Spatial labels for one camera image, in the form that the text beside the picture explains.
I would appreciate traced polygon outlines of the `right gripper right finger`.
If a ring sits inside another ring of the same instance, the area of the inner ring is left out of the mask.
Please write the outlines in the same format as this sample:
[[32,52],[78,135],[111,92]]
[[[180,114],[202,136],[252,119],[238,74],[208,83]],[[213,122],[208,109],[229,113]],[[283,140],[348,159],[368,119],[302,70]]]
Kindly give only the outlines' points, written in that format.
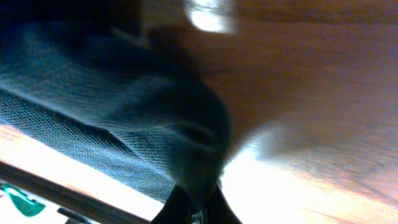
[[215,185],[203,207],[204,224],[242,224],[228,205],[221,188]]

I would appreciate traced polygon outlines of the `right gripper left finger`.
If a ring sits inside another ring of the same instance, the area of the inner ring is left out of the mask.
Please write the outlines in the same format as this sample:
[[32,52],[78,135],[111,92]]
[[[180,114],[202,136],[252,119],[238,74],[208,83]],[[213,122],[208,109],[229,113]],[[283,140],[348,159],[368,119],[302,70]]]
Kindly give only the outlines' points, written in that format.
[[192,205],[186,192],[175,186],[150,224],[192,224]]

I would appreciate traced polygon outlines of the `black shorts red waistband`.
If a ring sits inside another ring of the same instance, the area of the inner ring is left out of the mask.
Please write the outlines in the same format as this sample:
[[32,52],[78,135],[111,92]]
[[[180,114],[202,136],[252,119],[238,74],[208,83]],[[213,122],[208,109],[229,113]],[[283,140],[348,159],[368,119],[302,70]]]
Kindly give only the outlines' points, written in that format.
[[107,1],[1,2],[1,122],[155,200],[204,206],[229,116],[184,65],[126,40]]

